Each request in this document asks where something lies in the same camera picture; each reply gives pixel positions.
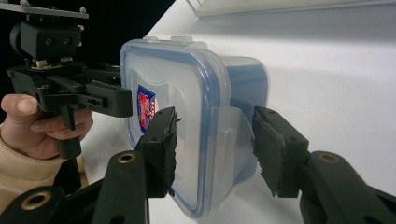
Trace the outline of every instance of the finger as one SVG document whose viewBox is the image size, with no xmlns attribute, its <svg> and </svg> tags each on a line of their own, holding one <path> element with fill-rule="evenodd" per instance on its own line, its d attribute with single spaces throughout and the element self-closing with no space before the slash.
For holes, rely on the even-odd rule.
<svg viewBox="0 0 396 224">
<path fill-rule="evenodd" d="M 87 120 L 77 125 L 74 131 L 64 128 L 55 132 L 46 132 L 46 134 L 58 140 L 65 140 L 86 134 L 91 129 L 92 125 L 93 120 Z"/>
<path fill-rule="evenodd" d="M 25 122 L 38 111 L 37 100 L 25 94 L 6 95 L 1 102 L 1 108 L 7 113 L 7 118 L 16 123 Z"/>
<path fill-rule="evenodd" d="M 80 136 L 78 137 L 78 138 L 79 138 L 79 141 L 82 141 L 82 140 L 85 138 L 85 136 L 87 136 L 86 133 L 80 135 Z"/>
<path fill-rule="evenodd" d="M 88 108 L 75 110 L 74 117 L 76 126 L 87 121 L 93 123 L 92 112 Z M 38 120 L 31 126 L 35 132 L 56 132 L 65 128 L 62 116 Z"/>
<path fill-rule="evenodd" d="M 39 160 L 48 160 L 59 155 L 59 150 L 56 147 L 56 142 L 53 139 L 44 139 L 35 149 L 28 149 L 25 155 Z"/>
</svg>

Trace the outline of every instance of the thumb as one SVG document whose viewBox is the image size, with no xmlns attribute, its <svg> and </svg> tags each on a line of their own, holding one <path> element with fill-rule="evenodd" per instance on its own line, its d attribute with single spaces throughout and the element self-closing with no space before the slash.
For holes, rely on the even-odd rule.
<svg viewBox="0 0 396 224">
<path fill-rule="evenodd" d="M 1 108 L 11 117 L 33 115 L 38 110 L 37 100 L 25 94 L 6 95 L 1 102 Z"/>
</svg>

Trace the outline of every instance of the blue container lid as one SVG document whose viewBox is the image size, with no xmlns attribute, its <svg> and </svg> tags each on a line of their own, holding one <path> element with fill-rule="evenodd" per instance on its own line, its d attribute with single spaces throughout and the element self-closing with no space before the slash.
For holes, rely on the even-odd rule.
<svg viewBox="0 0 396 224">
<path fill-rule="evenodd" d="M 159 109 L 174 106 L 182 118 L 172 188 L 187 216 L 206 216 L 238 176 L 255 173 L 250 113 L 254 105 L 265 106 L 268 85 L 260 62 L 220 57 L 187 37 L 146 38 L 124 44 L 120 69 L 122 86 L 132 90 L 134 101 L 134 115 L 126 119 L 133 147 Z M 236 96 L 251 85 L 261 97 Z"/>
</svg>

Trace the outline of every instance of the white surface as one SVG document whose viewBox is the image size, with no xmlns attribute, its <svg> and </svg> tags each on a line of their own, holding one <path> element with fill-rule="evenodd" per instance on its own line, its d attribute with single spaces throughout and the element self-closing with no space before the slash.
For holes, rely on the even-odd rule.
<svg viewBox="0 0 396 224">
<path fill-rule="evenodd" d="M 199 17 L 263 11 L 373 6 L 394 0 L 186 0 Z"/>
<path fill-rule="evenodd" d="M 346 158 L 367 184 L 396 195 L 396 6 L 199 20 L 176 0 L 148 35 L 191 35 L 217 54 L 261 60 L 268 107 L 309 141 Z M 90 180 L 129 145 L 123 119 L 95 115 L 83 142 Z M 297 199 L 273 198 L 259 172 L 203 223 L 302 223 Z M 151 223 L 195 223 L 172 199 L 150 200 Z"/>
</svg>

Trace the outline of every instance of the hand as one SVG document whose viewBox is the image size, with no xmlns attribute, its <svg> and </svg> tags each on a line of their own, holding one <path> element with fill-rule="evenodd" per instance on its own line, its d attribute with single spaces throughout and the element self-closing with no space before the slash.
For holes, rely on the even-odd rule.
<svg viewBox="0 0 396 224">
<path fill-rule="evenodd" d="M 82 140 L 93 125 L 92 112 L 88 108 L 75 111 L 76 129 L 64 127 L 61 116 L 40 119 L 37 100 L 29 95 L 9 94 L 1 102 L 7 112 L 1 128 L 1 138 L 9 147 L 21 154 L 46 160 L 59 155 L 56 139 L 79 137 Z"/>
</svg>

